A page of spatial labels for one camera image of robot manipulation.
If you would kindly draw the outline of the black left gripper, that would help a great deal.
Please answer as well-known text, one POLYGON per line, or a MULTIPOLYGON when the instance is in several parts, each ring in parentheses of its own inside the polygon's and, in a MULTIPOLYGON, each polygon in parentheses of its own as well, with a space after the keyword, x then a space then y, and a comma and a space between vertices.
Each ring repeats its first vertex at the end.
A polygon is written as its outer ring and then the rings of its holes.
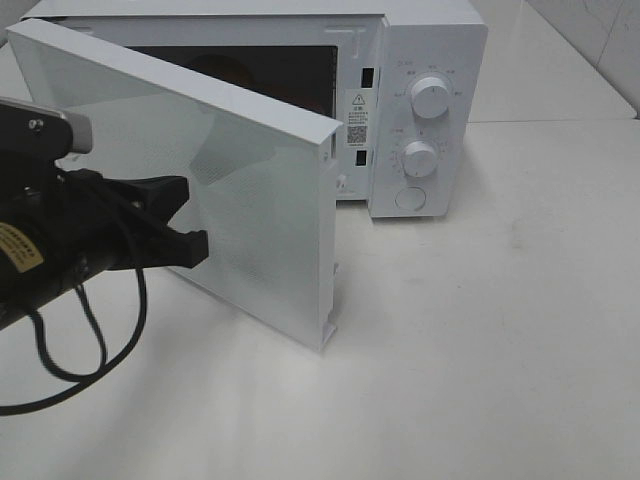
POLYGON ((183 233, 162 221, 188 202, 185 177, 109 179, 55 164, 92 148, 87 117, 2 98, 3 328, 104 270, 192 269, 209 257, 206 231, 183 233), (150 215, 134 227, 137 245, 116 203, 150 215))

